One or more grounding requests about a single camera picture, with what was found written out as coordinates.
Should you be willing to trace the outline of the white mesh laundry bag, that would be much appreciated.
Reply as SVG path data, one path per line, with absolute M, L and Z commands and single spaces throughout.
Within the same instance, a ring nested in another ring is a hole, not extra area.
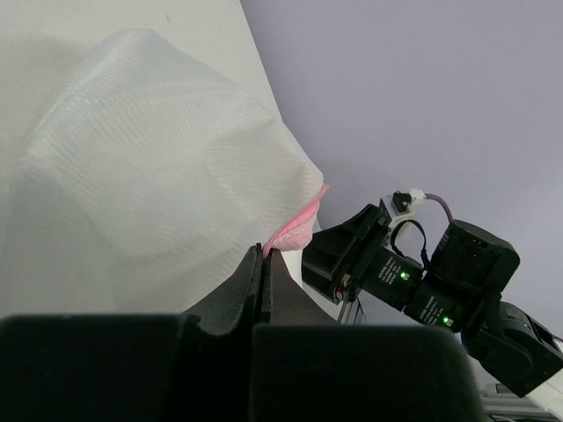
M 248 247 L 304 248 L 325 190 L 245 89 L 149 29 L 119 31 L 1 173 L 1 312 L 186 309 Z

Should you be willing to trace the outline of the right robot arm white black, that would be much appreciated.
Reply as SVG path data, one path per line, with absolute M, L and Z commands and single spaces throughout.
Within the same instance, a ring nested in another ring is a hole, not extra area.
M 401 225 L 384 204 L 369 204 L 324 229 L 303 251 L 303 281 L 333 303 L 366 292 L 415 322 L 460 335 L 466 351 L 519 397 L 562 414 L 559 340 L 502 292 L 520 259 L 507 241 L 450 219 L 433 251 L 410 258 L 397 245 Z

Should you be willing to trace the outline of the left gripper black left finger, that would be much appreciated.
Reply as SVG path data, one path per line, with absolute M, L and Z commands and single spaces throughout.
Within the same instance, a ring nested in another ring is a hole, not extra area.
M 4 421 L 244 421 L 262 250 L 173 314 L 1 322 Z

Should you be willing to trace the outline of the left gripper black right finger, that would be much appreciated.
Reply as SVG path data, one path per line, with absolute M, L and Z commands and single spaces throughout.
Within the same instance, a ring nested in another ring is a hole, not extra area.
M 415 326 L 339 325 L 265 263 L 270 320 L 252 333 L 252 421 L 485 421 L 452 334 Z

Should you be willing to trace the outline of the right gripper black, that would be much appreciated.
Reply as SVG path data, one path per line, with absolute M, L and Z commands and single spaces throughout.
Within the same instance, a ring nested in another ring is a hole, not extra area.
M 397 246 L 404 226 L 390 226 L 381 207 L 368 204 L 340 225 L 315 233 L 303 250 L 303 282 L 329 302 L 376 297 L 414 321 L 475 321 L 500 299 L 520 265 L 515 248 L 492 233 L 452 220 L 434 251 L 411 258 Z

